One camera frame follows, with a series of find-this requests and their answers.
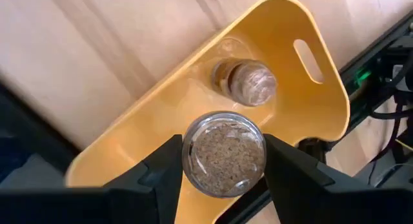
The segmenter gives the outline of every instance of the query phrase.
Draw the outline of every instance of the wooden table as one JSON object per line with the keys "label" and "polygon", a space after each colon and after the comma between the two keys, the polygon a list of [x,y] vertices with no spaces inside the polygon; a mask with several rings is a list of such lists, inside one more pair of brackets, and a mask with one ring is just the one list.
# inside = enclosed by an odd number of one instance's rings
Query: wooden table
{"label": "wooden table", "polygon": [[[256,1],[0,0],[0,80],[86,148]],[[299,1],[314,15],[338,68],[413,9],[413,0]],[[355,174],[385,144],[391,125],[366,119],[328,154],[328,164]],[[259,223],[262,215],[272,220],[274,210],[260,215]]]}

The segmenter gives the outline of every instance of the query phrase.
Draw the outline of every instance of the jar of seeds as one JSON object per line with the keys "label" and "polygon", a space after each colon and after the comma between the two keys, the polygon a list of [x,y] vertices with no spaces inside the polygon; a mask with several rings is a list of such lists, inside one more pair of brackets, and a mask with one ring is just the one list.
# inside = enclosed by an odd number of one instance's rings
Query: jar of seeds
{"label": "jar of seeds", "polygon": [[201,192],[230,198],[261,178],[265,141],[253,122],[235,112],[212,112],[196,119],[183,142],[183,169]]}
{"label": "jar of seeds", "polygon": [[276,93],[277,81],[262,62],[251,59],[223,59],[212,73],[213,87],[242,105],[263,105]]}

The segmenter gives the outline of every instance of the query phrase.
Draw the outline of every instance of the clear plastic jar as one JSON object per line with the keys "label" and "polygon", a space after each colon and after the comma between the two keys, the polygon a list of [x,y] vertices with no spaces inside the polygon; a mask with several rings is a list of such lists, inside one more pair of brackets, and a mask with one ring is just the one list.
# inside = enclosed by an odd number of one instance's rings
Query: clear plastic jar
{"label": "clear plastic jar", "polygon": [[244,194],[261,178],[265,141],[253,122],[235,112],[197,118],[183,141],[183,169],[201,192],[231,198]]}
{"label": "clear plastic jar", "polygon": [[277,88],[276,78],[262,62],[236,58],[223,59],[216,65],[212,84],[225,96],[251,107],[266,103]]}

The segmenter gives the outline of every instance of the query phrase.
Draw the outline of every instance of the yellow tray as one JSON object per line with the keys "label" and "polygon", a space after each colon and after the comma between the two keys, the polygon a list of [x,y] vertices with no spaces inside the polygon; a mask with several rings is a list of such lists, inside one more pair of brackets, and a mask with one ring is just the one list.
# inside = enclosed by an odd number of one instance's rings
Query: yellow tray
{"label": "yellow tray", "polygon": [[[311,49],[322,83],[312,80],[293,47]],[[244,107],[211,88],[212,67],[224,57],[263,61],[278,81],[276,97],[260,107]],[[147,92],[102,136],[75,158],[66,175],[69,187],[101,186],[162,145],[184,134],[200,115],[239,112],[265,133],[295,145],[306,137],[339,139],[347,125],[349,102],[336,68],[310,12],[296,0],[260,0],[205,43]],[[236,198],[218,199],[194,188],[184,176],[176,223],[212,223]]]}

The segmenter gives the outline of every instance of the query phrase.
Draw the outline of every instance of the wood grain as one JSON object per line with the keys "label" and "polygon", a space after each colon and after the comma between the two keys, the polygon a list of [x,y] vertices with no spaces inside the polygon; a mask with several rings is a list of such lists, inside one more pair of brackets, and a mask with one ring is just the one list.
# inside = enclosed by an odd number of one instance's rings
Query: wood grain
{"label": "wood grain", "polygon": [[[256,1],[0,0],[0,80],[85,148]],[[338,68],[413,9],[413,0],[299,1]],[[329,165],[355,174],[386,143],[391,126],[366,119],[328,154]],[[269,205],[251,223],[273,223],[275,214]]]}

